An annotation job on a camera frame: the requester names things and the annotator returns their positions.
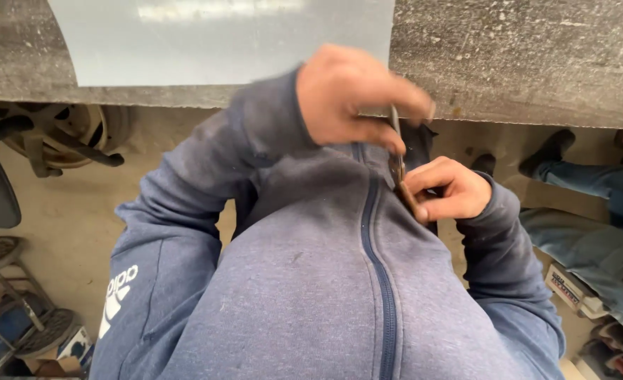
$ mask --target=hand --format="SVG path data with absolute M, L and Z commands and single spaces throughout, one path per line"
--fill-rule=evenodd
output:
M 415 197 L 413 213 L 422 224 L 445 218 L 474 218 L 492 198 L 492 186 L 485 178 L 447 157 L 409 171 L 403 183 Z M 439 186 L 443 187 L 441 198 L 427 196 L 426 189 Z
M 407 79 L 396 76 L 367 52 L 324 45 L 297 74 L 297 100 L 312 140 L 319 145 L 367 142 L 404 154 L 405 144 L 387 123 L 358 117 L 359 108 L 391 104 L 419 126 L 435 104 Z

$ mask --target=jeans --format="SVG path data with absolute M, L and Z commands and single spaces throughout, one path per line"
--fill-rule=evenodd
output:
M 521 212 L 538 247 L 595 290 L 623 324 L 623 165 L 545 162 L 535 179 L 608 200 L 610 224 L 550 208 Z

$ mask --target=garage floor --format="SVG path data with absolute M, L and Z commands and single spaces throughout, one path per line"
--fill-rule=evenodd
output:
M 89 164 L 65 170 L 58 178 L 36 178 L 27 160 L 0 142 L 0 161 L 18 196 L 23 221 L 0 235 L 28 239 L 22 258 L 60 307 L 77 311 L 92 337 L 97 336 L 105 290 L 109 282 L 108 259 L 123 223 L 114 207 L 138 194 L 138 181 L 156 168 L 164 151 L 171 150 L 214 110 L 132 108 L 135 133 L 122 153 L 126 163 L 119 168 Z M 449 156 L 470 164 L 481 153 L 497 157 L 495 178 L 507 186 L 527 207 L 548 206 L 603 219 L 602 199 L 536 183 L 521 177 L 517 166 L 552 132 L 551 126 L 497 125 L 491 123 L 436 121 L 431 128 L 434 156 Z M 578 141 L 566 159 L 579 164 L 618 162 L 623 151 L 611 140 L 614 130 L 574 128 Z M 219 221 L 221 238 L 228 243 L 234 229 L 234 208 L 228 204 Z M 465 271 L 461 236 L 454 222 L 439 224 L 440 236 L 451 249 L 455 272 Z M 587 341 L 591 323 L 580 319 L 558 302 L 568 335 L 568 356 Z

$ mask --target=adidas logo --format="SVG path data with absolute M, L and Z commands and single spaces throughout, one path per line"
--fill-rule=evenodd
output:
M 131 266 L 128 270 L 121 272 L 117 277 L 109 281 L 107 286 L 107 296 L 105 298 L 105 308 L 103 309 L 103 319 L 101 321 L 98 338 L 103 339 L 109 330 L 110 321 L 121 310 L 120 302 L 131 290 L 128 283 L 138 275 L 138 265 Z

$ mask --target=person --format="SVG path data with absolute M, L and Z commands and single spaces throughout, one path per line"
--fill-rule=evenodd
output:
M 576 137 L 551 135 L 518 167 L 525 177 L 606 199 L 610 223 L 551 208 L 520 213 L 533 244 L 595 290 L 623 325 L 623 164 L 578 165 L 563 160 Z
M 434 103 L 364 51 L 326 45 L 199 125 L 116 212 L 91 378 L 562 379 L 560 319 L 507 189 L 448 158 L 392 191 L 405 143 L 361 108 L 414 124 Z M 215 222 L 237 203 L 220 253 Z M 457 219 L 468 291 L 422 223 Z

